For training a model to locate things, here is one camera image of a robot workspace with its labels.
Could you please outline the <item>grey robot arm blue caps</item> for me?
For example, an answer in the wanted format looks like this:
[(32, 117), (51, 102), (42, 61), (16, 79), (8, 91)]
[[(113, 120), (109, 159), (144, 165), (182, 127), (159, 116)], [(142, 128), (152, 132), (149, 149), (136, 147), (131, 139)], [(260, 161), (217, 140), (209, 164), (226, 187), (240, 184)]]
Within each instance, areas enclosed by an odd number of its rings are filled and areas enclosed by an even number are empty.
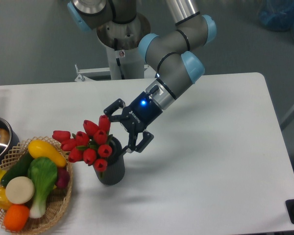
[(169, 0), (167, 6), (176, 29), (160, 37), (151, 33), (134, 0), (72, 0), (67, 5), (81, 30), (96, 30), (106, 48), (111, 79), (142, 78), (145, 65), (156, 73), (155, 80), (129, 105), (118, 99), (104, 110), (110, 121), (119, 122), (129, 134), (119, 156), (143, 151), (153, 139), (147, 126), (205, 72), (192, 50), (214, 40), (215, 22), (202, 15), (193, 0)]

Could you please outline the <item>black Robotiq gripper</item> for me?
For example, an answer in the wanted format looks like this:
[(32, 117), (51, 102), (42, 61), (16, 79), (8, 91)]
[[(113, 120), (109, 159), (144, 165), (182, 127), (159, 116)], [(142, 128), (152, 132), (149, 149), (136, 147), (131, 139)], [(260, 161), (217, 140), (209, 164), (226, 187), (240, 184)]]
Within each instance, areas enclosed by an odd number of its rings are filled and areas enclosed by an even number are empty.
[[(113, 115), (117, 110), (121, 110), (121, 114)], [(110, 122), (120, 122), (129, 133), (128, 143), (122, 149), (120, 156), (132, 152), (141, 153), (150, 144), (154, 135), (145, 129), (162, 112), (145, 92), (139, 94), (129, 106), (126, 106), (125, 102), (119, 98), (103, 110)], [(138, 133), (143, 134), (139, 143), (137, 143)]]

